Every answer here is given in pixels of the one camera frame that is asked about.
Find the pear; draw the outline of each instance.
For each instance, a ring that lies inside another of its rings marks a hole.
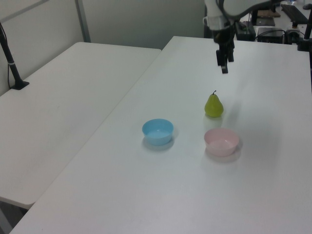
[[[215,92],[216,90],[209,96],[205,105],[206,115],[210,117],[220,117],[223,113],[223,105]]]

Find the bowl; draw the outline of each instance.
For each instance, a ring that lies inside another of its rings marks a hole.
[[[214,128],[205,133],[206,148],[215,156],[229,156],[239,143],[238,135],[227,128]]]
[[[167,144],[172,138],[173,130],[173,124],[162,118],[149,120],[142,127],[146,140],[152,145]]]

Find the table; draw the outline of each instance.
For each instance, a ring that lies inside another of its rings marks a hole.
[[[29,209],[160,50],[77,43],[0,97],[0,200]]]
[[[223,75],[216,49],[173,37],[12,234],[309,233],[309,54],[236,41]],[[214,90],[217,119],[204,115]],[[141,127],[159,117],[174,139],[152,147]],[[240,136],[232,156],[205,152],[204,133],[219,126]]]
[[[292,2],[291,4],[296,6],[298,8],[298,10],[308,19],[309,15],[310,15],[310,10],[303,10],[302,9],[303,5],[305,5],[307,3],[312,3],[312,1],[311,0],[297,0],[297,1]],[[282,1],[281,4],[290,4],[290,3],[287,1]],[[276,11],[281,16],[274,18],[275,26],[254,26],[256,36],[258,35],[258,29],[259,28],[281,28],[285,31],[292,29],[293,23],[291,22],[291,19],[286,15],[286,13],[282,11],[281,6],[276,7]],[[249,19],[249,16],[245,15],[244,17],[242,17],[242,19],[240,21],[241,22],[248,21],[248,19]],[[300,32],[303,33],[303,34],[300,34],[300,37],[303,38],[304,33],[306,32],[306,27],[307,27],[306,24],[299,24],[298,27],[294,30],[300,30]]]

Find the pink bowl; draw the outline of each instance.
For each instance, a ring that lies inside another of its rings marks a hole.
[[[216,156],[231,155],[239,143],[238,135],[227,128],[214,128],[205,133],[206,148]]]

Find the blue bowl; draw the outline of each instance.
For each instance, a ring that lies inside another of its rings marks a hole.
[[[142,127],[146,140],[152,145],[167,144],[172,138],[173,130],[173,124],[161,118],[149,120]]]

